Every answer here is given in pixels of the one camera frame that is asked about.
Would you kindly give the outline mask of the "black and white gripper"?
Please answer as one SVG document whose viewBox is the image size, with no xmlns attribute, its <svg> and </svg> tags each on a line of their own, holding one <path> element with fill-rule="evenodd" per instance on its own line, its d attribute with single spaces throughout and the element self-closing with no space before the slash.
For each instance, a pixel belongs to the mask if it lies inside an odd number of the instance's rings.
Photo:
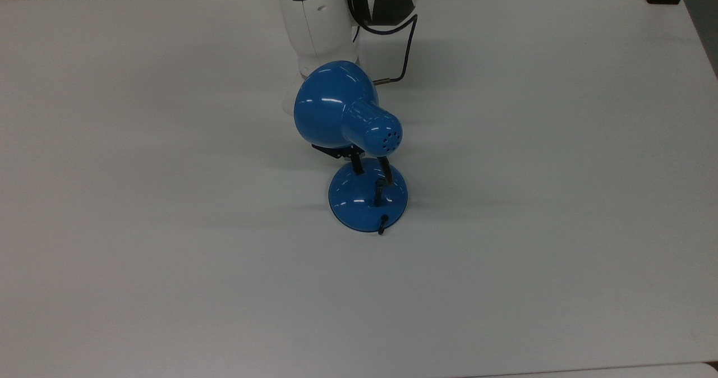
<svg viewBox="0 0 718 378">
<path fill-rule="evenodd" d="M 362 166 L 362 156 L 364 156 L 365 151 L 361 148 L 352 148 L 352 146 L 341 146 L 341 147 L 327 147 L 327 146 L 319 146 L 319 145 L 312 145 L 312 148 L 315 150 L 320 151 L 321 153 L 325 153 L 326 155 L 331 156 L 332 158 L 343 158 L 345 160 L 350 160 L 352 164 L 352 171 L 354 171 L 354 174 L 357 176 L 360 176 L 361 174 L 364 174 L 364 168 Z"/>
</svg>

